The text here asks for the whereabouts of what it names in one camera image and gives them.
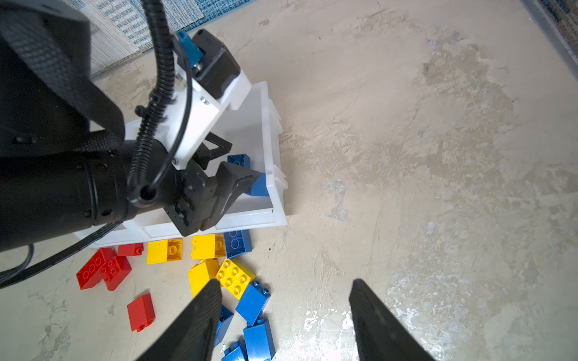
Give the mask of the orange yellow lego brick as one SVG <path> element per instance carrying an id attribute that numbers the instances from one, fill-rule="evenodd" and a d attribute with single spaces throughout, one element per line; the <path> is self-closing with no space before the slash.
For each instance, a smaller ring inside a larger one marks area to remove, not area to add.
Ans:
<path id="1" fill-rule="evenodd" d="M 192 297 L 196 298 L 209 281 L 216 278 L 220 266 L 218 259 L 207 259 L 191 267 L 188 279 Z"/>

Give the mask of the blue square lego brick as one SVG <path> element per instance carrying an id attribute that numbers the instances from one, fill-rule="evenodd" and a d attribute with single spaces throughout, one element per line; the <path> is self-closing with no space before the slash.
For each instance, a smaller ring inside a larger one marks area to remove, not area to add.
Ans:
<path id="1" fill-rule="evenodd" d="M 244 168 L 251 167 L 251 159 L 246 153 L 229 155 L 227 157 L 227 162 Z"/>

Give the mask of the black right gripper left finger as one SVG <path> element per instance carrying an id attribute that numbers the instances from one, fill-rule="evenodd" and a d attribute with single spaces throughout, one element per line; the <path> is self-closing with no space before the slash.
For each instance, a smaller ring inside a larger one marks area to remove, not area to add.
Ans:
<path id="1" fill-rule="evenodd" d="M 211 280 L 138 361 L 210 360 L 221 306 L 221 285 Z"/>

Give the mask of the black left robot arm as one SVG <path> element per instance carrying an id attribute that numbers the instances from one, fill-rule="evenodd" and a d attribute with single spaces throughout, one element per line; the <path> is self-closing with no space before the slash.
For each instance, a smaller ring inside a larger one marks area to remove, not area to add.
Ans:
<path id="1" fill-rule="evenodd" d="M 59 1 L 1 3 L 1 249 L 163 208 L 183 236 L 215 226 L 258 179 L 249 168 L 213 159 L 230 151 L 194 114 L 178 109 L 176 68 L 189 85 L 221 99 L 241 69 L 207 31 L 174 35 L 160 1 L 144 1 L 157 82 L 137 137 L 123 113 L 90 79 L 90 20 Z"/>

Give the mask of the long red lego brick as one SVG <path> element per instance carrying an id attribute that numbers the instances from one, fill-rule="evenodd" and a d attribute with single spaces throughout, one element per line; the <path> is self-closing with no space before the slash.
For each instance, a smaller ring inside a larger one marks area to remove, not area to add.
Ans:
<path id="1" fill-rule="evenodd" d="M 116 256 L 113 248 L 100 248 L 76 274 L 81 290 L 95 287 L 102 281 L 101 268 Z"/>

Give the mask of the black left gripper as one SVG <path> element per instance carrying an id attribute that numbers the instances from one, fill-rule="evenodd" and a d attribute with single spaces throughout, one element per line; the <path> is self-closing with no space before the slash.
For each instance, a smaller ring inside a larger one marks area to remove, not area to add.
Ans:
<path id="1" fill-rule="evenodd" d="M 204 169 L 209 162 L 228 154 L 233 145 L 212 132 L 205 140 L 215 148 L 209 149 L 201 143 L 193 155 L 195 162 L 189 162 L 184 171 L 178 172 L 176 200 L 164 207 L 184 237 L 213 227 L 260 176 L 258 171 L 229 162 L 221 162 L 218 171 L 208 176 Z"/>

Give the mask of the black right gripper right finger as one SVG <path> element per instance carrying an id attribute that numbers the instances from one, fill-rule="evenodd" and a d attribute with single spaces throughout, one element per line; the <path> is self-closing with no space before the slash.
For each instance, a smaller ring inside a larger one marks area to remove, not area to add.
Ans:
<path id="1" fill-rule="evenodd" d="M 361 360 L 432 360 L 385 304 L 360 278 L 349 295 Z"/>

